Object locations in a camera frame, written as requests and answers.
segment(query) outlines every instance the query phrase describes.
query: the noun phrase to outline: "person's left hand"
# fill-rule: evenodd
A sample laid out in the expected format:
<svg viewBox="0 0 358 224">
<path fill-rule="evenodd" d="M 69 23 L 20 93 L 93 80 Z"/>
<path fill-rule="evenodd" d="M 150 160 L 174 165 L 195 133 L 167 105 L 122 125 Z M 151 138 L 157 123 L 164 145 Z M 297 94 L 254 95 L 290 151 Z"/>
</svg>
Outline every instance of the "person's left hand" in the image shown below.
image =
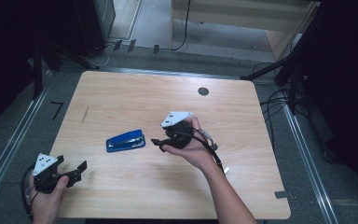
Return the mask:
<svg viewBox="0 0 358 224">
<path fill-rule="evenodd" d="M 37 193 L 34 188 L 34 175 L 30 175 L 29 188 L 31 189 L 31 200 L 34 199 L 31 204 L 34 223 L 55 223 L 68 181 L 69 177 L 65 175 L 60 178 L 50 194 Z"/>
</svg>

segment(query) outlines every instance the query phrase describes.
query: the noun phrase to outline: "black wall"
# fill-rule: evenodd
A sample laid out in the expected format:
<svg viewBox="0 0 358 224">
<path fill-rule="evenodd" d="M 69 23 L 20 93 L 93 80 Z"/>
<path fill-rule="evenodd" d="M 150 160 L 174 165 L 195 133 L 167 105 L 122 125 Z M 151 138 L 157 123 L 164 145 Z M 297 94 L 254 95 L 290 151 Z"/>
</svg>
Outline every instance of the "black wall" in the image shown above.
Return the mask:
<svg viewBox="0 0 358 224">
<path fill-rule="evenodd" d="M 26 1 L 0 1 L 0 115 L 33 80 L 28 12 Z"/>
<path fill-rule="evenodd" d="M 333 137 L 325 145 L 358 173 L 358 1 L 329 1 L 302 57 L 305 90 Z"/>
</svg>

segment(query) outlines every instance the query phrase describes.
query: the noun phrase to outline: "hand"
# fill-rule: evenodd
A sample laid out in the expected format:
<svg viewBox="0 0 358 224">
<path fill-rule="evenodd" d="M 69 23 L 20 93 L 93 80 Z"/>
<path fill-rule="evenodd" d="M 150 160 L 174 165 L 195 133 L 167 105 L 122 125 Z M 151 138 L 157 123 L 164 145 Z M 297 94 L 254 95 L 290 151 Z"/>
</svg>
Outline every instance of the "hand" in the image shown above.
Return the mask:
<svg viewBox="0 0 358 224">
<path fill-rule="evenodd" d="M 31 203 L 34 223 L 55 223 L 68 181 L 69 177 L 65 175 L 60 178 L 50 194 L 37 193 L 34 188 L 34 175 L 30 175 L 29 187 L 32 189 L 31 200 L 34 199 Z"/>
<path fill-rule="evenodd" d="M 190 126 L 194 129 L 201 131 L 201 126 L 197 117 L 188 118 L 185 119 L 185 121 L 190 123 Z M 202 140 L 204 139 L 204 136 L 200 132 L 194 132 L 194 136 Z M 169 145 L 164 145 L 161 148 L 173 155 L 185 158 L 190 164 L 201 169 L 201 171 L 209 165 L 210 162 L 214 163 L 213 157 L 208 149 L 206 149 L 201 142 L 194 138 L 186 147 L 182 149 Z"/>
</svg>

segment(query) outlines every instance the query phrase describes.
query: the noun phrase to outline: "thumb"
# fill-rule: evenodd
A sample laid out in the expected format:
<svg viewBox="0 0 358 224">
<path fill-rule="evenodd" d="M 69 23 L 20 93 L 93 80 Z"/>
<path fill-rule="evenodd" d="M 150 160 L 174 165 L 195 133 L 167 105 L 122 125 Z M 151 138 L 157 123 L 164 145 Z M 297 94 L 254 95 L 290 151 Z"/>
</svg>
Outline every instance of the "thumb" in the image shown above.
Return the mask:
<svg viewBox="0 0 358 224">
<path fill-rule="evenodd" d="M 68 184 L 68 181 L 69 181 L 69 177 L 67 175 L 62 176 L 60 180 L 57 182 L 57 185 L 52 193 L 54 195 L 58 195 L 59 197 L 61 197 L 61 195 L 66 189 L 66 185 Z"/>
</svg>

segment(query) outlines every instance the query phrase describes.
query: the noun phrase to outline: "finger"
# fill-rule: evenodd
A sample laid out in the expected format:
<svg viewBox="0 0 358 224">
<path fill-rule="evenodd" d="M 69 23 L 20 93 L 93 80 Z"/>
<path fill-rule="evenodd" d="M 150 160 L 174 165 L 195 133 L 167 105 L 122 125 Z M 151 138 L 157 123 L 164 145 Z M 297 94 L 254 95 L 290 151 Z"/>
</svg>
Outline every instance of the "finger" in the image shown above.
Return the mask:
<svg viewBox="0 0 358 224">
<path fill-rule="evenodd" d="M 61 195 L 66 189 L 66 185 L 68 184 L 68 181 L 69 181 L 68 176 L 64 175 L 63 177 L 61 177 L 60 180 L 57 182 L 57 185 L 54 191 L 52 192 L 52 194 L 57 195 L 57 197 L 61 198 Z"/>
<path fill-rule="evenodd" d="M 163 150 L 167 151 L 168 153 L 170 154 L 173 154 L 175 156 L 181 156 L 183 157 L 184 154 L 183 154 L 183 150 L 179 149 L 179 148 L 176 148 L 176 147 L 172 147 L 170 145 L 164 145 L 161 147 Z"/>
<path fill-rule="evenodd" d="M 199 122 L 199 118 L 197 118 L 197 117 L 192 117 L 191 126 L 193 126 L 193 128 L 195 128 L 195 129 L 197 129 L 197 130 L 200 130 L 200 129 L 201 129 L 201 125 L 200 125 L 200 122 Z"/>
</svg>

